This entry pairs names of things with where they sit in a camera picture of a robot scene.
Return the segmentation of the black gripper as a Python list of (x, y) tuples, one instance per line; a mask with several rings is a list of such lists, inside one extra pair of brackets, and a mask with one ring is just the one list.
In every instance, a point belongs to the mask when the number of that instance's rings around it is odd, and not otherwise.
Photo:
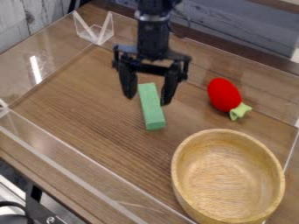
[(115, 45), (112, 65), (119, 73), (123, 94), (128, 99), (136, 95), (136, 73), (164, 76), (162, 105), (172, 101), (180, 81), (188, 79), (192, 58), (170, 48), (170, 19), (138, 20), (135, 45)]

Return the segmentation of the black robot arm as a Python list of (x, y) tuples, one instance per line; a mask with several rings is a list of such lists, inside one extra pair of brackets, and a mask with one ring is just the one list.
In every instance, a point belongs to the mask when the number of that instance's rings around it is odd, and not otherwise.
[(118, 70), (123, 94), (136, 95), (138, 73), (164, 77), (160, 105), (172, 101), (178, 85), (188, 79), (192, 57), (170, 48), (170, 18), (183, 0), (136, 0), (136, 45), (115, 45), (112, 67)]

